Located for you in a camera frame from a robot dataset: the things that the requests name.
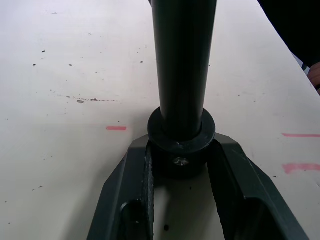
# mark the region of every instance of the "white surface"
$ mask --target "white surface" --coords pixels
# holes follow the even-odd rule
[[[149,3],[11,0],[0,13],[0,239],[84,240],[103,183],[159,105]],[[217,131],[277,176],[319,239],[320,174],[282,164],[319,163],[320,138],[281,133],[320,134],[320,97],[257,1],[218,2],[210,65],[205,108]],[[155,214],[155,239],[223,239],[207,175],[157,189]]]

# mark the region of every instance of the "black pole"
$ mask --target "black pole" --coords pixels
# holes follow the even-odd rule
[[[200,132],[217,0],[151,0],[162,129]]]

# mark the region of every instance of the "black metal frame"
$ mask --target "black metal frame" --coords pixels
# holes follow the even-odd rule
[[[160,108],[105,182],[87,239],[152,240],[154,177],[192,178],[207,164],[226,240],[307,240],[271,179],[203,109],[216,0],[151,5]]]

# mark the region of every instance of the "black cloth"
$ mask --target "black cloth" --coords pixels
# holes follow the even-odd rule
[[[308,67],[320,62],[319,0],[258,0],[273,27]]]

